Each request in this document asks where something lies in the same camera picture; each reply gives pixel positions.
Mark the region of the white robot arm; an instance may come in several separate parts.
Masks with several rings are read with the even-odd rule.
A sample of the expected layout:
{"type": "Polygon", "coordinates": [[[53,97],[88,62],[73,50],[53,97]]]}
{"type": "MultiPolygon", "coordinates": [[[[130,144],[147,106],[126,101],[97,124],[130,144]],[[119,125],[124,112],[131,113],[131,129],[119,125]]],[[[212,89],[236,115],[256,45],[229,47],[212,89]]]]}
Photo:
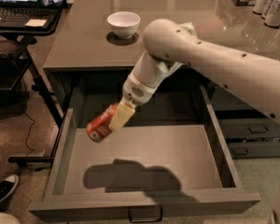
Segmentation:
{"type": "Polygon", "coordinates": [[[166,19],[146,27],[143,43],[145,51],[124,82],[111,130],[123,127],[183,64],[280,125],[280,61],[202,41],[166,19]]]}

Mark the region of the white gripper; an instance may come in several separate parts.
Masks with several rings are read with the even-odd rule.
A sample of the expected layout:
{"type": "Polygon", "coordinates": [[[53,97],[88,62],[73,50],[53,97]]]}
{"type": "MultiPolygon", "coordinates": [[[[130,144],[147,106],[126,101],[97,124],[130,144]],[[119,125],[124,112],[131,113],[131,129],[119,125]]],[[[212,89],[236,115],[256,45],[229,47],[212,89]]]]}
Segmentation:
{"type": "Polygon", "coordinates": [[[110,130],[115,132],[121,129],[135,113],[134,105],[146,104],[155,91],[155,89],[142,84],[131,72],[123,84],[123,97],[109,123],[110,130]]]}

